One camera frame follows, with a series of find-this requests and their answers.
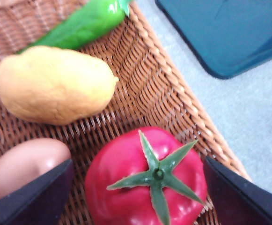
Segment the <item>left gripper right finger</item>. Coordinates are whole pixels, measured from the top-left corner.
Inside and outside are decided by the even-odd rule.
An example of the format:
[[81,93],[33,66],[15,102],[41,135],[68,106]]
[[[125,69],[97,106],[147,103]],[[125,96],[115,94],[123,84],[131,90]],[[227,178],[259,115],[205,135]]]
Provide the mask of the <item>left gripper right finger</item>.
[[272,194],[205,157],[210,198],[222,225],[272,225]]

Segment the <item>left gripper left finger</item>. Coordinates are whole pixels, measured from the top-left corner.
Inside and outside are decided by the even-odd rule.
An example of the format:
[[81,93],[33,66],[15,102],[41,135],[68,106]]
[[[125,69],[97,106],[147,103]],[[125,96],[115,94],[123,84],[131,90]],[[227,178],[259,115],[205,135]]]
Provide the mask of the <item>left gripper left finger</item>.
[[74,176],[71,159],[0,199],[0,225],[56,225]]

